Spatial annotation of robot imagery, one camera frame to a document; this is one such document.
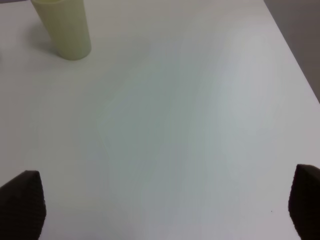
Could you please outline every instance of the white surface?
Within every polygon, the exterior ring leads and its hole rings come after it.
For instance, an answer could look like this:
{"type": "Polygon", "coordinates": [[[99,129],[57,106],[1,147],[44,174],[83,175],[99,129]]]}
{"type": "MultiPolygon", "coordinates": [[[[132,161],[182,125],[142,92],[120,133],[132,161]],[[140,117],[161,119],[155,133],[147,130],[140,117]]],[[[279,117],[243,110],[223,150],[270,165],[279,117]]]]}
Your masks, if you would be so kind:
{"type": "Polygon", "coordinates": [[[88,0],[66,61],[0,5],[0,184],[40,171],[42,240],[298,240],[320,108],[260,0],[88,0]]]}

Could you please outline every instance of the pale yellow cup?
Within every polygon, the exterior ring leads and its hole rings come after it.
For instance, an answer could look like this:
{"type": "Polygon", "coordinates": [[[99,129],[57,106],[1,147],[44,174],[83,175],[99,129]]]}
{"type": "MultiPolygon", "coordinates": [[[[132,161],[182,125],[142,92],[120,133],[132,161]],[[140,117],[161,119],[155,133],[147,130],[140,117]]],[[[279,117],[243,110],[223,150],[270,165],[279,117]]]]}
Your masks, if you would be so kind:
{"type": "Polygon", "coordinates": [[[91,42],[84,0],[31,0],[58,53],[67,60],[86,57],[91,42]]]}

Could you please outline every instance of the gray floor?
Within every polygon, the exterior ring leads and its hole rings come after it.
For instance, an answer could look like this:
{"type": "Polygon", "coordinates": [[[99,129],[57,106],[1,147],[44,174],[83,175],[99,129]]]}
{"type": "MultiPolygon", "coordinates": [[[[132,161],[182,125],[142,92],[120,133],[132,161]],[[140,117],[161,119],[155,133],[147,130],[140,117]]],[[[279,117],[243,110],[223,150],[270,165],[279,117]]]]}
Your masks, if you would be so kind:
{"type": "Polygon", "coordinates": [[[264,0],[320,101],[320,0],[264,0]]]}

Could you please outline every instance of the cup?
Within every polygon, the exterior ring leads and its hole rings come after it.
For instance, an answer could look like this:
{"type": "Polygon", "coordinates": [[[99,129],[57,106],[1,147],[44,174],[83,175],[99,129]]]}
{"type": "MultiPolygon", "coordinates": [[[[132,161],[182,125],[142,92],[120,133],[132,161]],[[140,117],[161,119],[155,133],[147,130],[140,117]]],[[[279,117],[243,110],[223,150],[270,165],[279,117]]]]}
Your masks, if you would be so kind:
{"type": "Polygon", "coordinates": [[[31,0],[61,57],[79,60],[91,51],[84,0],[31,0]]]}

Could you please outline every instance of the table surface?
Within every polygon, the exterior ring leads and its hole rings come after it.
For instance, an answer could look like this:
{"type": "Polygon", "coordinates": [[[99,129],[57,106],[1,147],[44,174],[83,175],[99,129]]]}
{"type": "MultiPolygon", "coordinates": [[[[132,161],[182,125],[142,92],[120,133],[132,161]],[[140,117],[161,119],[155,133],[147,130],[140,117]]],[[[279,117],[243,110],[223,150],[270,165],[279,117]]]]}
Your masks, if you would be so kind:
{"type": "Polygon", "coordinates": [[[320,108],[262,0],[85,0],[92,52],[0,5],[0,184],[39,170],[42,240],[298,240],[320,108]]]}

